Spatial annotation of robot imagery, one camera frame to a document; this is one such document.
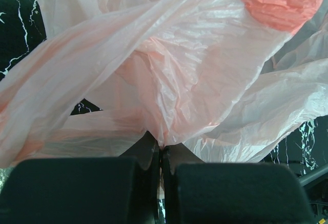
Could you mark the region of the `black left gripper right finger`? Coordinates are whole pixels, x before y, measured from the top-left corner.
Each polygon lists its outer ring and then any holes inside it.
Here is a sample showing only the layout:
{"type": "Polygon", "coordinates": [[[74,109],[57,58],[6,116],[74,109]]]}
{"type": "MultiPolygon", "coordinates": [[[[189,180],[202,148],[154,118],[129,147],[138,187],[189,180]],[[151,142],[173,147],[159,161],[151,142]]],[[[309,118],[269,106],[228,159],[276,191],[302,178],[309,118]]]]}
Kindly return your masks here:
{"type": "Polygon", "coordinates": [[[162,152],[167,223],[313,223],[308,198],[286,167],[205,163],[186,146],[162,152]]]}

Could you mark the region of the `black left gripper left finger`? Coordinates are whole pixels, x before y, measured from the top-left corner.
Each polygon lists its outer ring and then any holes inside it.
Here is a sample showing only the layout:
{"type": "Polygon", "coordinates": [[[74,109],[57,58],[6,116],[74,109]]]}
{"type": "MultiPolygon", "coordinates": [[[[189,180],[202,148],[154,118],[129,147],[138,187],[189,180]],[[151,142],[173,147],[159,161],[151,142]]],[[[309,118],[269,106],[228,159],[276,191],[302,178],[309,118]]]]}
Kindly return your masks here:
{"type": "Polygon", "coordinates": [[[22,161],[1,191],[1,223],[154,223],[159,156],[147,132],[119,157],[22,161]]]}

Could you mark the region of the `pink plastic bag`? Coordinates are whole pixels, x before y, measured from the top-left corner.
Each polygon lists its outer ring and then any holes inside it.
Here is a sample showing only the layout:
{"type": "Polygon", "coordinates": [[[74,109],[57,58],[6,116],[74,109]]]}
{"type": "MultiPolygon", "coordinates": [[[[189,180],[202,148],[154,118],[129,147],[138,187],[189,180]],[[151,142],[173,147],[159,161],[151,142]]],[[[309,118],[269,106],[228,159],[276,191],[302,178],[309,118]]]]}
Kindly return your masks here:
{"type": "Polygon", "coordinates": [[[327,115],[324,0],[37,0],[47,39],[1,81],[1,167],[114,156],[149,131],[259,162],[327,115]]]}

